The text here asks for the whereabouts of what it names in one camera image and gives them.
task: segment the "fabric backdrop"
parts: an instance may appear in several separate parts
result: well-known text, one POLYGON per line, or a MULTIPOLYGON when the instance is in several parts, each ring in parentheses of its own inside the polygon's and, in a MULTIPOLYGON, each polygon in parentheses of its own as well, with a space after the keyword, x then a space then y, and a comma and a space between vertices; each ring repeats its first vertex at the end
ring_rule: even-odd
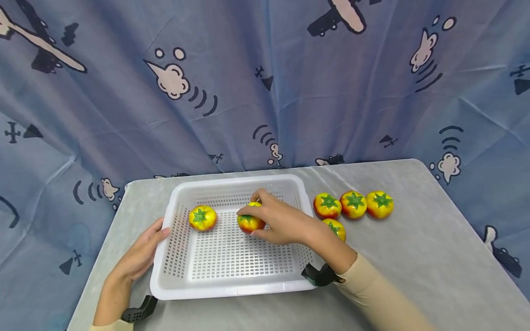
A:
POLYGON ((130 181, 410 157, 530 295, 530 2, 0 5, 3 330, 66 328, 130 181))

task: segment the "left hand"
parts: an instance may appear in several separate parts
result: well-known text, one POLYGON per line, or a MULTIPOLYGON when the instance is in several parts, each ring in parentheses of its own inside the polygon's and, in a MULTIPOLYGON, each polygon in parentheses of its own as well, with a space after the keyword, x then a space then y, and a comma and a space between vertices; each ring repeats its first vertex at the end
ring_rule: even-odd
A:
POLYGON ((140 235, 131 248, 112 270, 118 277, 135 281, 151 267, 155 258, 156 246, 170 233, 170 228, 162 229, 164 218, 159 218, 140 235))

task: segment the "gray tablecloth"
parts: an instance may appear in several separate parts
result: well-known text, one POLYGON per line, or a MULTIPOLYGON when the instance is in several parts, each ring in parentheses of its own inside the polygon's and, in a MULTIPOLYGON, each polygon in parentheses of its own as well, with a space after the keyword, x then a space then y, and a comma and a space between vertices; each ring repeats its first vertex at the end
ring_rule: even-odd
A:
MULTIPOLYGON (((344 221, 347 242, 414 301, 439 330, 529 330, 530 304, 493 258, 423 163, 409 159, 132 182, 92 269, 69 331, 87 330, 101 286, 130 245, 164 216, 180 183, 214 178, 294 174, 310 198, 384 190, 395 200, 383 221, 344 221)), ((148 272, 131 305, 147 292, 148 272)), ((135 330, 371 330, 355 306, 331 285, 262 296, 159 302, 135 330)))

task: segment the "plastic basket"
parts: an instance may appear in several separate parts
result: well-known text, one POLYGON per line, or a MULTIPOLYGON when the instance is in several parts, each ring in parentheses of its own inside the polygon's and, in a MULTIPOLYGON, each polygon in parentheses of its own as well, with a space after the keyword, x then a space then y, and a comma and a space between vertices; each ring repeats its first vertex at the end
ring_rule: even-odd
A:
POLYGON ((160 300, 249 296, 314 289, 301 272, 316 254, 291 244, 272 245, 242 232, 236 211, 263 187, 278 199, 312 216, 304 183, 294 175, 272 175, 188 182, 171 194, 163 227, 170 236, 157 247, 152 294, 160 300), (199 204, 217 212, 217 224, 198 232, 188 223, 199 204))

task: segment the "tomato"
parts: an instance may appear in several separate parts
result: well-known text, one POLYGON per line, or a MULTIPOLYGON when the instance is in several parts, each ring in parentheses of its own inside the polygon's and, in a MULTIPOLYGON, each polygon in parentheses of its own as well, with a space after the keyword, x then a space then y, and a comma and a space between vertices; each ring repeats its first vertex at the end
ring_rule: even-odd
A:
POLYGON ((217 213, 208 205, 198 205, 189 216, 190 225, 198 231, 208 231, 213 229, 217 222, 217 213))
MULTIPOLYGON (((251 202, 249 205, 260 207, 261 203, 251 202)), ((237 216, 237 225, 239 225, 239 228, 244 233, 251 234, 254 230, 263 230, 267 224, 261 219, 252 215, 239 215, 237 216)))
POLYGON ((320 193, 313 200, 313 208, 320 218, 338 218, 342 211, 339 200, 329 193, 320 193))
POLYGON ((367 210, 375 218, 385 218, 394 210, 394 200, 383 191, 374 191, 366 196, 367 210))
POLYGON ((366 211, 366 198, 357 191, 348 191, 340 197, 342 212, 349 218, 359 218, 366 211))
POLYGON ((322 221, 326 223, 333 232, 335 232, 335 234, 337 235, 337 237, 340 238, 340 240, 346 241, 346 230, 344 229, 344 225, 342 225, 341 222, 336 221, 332 218, 326 218, 322 221))

